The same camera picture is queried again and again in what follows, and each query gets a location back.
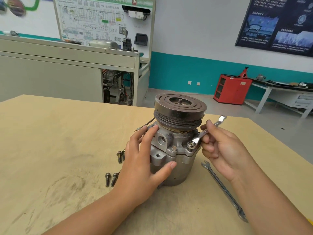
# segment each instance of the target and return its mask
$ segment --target dark blue poster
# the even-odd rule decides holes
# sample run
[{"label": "dark blue poster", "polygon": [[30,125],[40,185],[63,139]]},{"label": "dark blue poster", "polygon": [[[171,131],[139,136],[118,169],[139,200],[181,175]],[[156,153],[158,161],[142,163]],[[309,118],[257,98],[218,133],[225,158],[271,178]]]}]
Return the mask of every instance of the dark blue poster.
[{"label": "dark blue poster", "polygon": [[313,0],[251,0],[236,46],[313,57]]}]

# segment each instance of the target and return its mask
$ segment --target hand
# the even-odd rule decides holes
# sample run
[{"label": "hand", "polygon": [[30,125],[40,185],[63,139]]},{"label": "hand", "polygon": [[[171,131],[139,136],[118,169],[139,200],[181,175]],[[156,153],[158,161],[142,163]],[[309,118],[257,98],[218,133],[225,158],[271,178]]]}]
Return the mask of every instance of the hand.
[{"label": "hand", "polygon": [[202,138],[203,155],[229,182],[241,175],[247,166],[256,164],[235,134],[216,127],[210,120],[201,129],[210,133]]},{"label": "hand", "polygon": [[126,144],[125,161],[113,190],[131,199],[135,207],[145,202],[177,165],[176,162],[168,162],[156,174],[151,173],[151,141],[158,129],[159,126],[155,125],[147,131],[147,126],[144,126]]}]

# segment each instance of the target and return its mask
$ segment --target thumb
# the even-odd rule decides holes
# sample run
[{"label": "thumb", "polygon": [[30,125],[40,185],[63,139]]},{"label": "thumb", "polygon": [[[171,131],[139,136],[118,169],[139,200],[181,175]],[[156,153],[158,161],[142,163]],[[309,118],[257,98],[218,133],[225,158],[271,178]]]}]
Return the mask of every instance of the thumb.
[{"label": "thumb", "polygon": [[157,173],[152,176],[155,184],[158,186],[163,181],[165,181],[166,178],[169,177],[169,175],[172,173],[172,170],[176,165],[177,162],[174,161],[166,163]]},{"label": "thumb", "polygon": [[218,141],[222,142],[227,138],[227,135],[224,134],[217,126],[215,126],[211,120],[208,120],[206,122],[207,130],[210,134],[213,135],[213,137]]}]

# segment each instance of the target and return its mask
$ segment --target black tabletop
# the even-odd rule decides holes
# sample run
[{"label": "black tabletop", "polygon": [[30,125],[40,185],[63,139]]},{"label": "black tabletop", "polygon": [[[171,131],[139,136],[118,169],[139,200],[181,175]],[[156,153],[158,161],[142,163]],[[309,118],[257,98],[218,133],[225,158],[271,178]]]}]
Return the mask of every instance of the black tabletop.
[{"label": "black tabletop", "polygon": [[264,85],[264,86],[270,86],[270,87],[282,88],[282,89],[290,89],[290,90],[298,90],[298,91],[313,92],[313,89],[306,89],[306,88],[303,88],[303,87],[289,86],[289,85],[282,86],[282,85],[278,85],[278,84],[267,82],[267,81],[260,81],[260,80],[256,80],[256,79],[253,79],[253,78],[250,78],[250,79],[252,79],[252,82],[257,83],[257,84],[261,84],[261,85]]}]

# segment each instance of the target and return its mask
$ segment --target black bolt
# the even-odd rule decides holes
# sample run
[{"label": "black bolt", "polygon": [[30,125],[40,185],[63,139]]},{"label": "black bolt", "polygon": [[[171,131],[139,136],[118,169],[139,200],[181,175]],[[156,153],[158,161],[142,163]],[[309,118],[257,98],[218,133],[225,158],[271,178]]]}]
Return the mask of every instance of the black bolt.
[{"label": "black bolt", "polygon": [[118,156],[118,163],[122,163],[122,152],[118,151],[116,155]]},{"label": "black bolt", "polygon": [[109,187],[111,174],[108,172],[108,173],[105,175],[105,177],[106,177],[105,186],[106,186],[106,187]]},{"label": "black bolt", "polygon": [[118,173],[114,173],[113,174],[113,180],[112,180],[112,183],[111,183],[111,186],[114,187],[116,181],[117,181],[117,178],[118,178]]},{"label": "black bolt", "polygon": [[122,151],[123,161],[125,161],[125,149]]}]

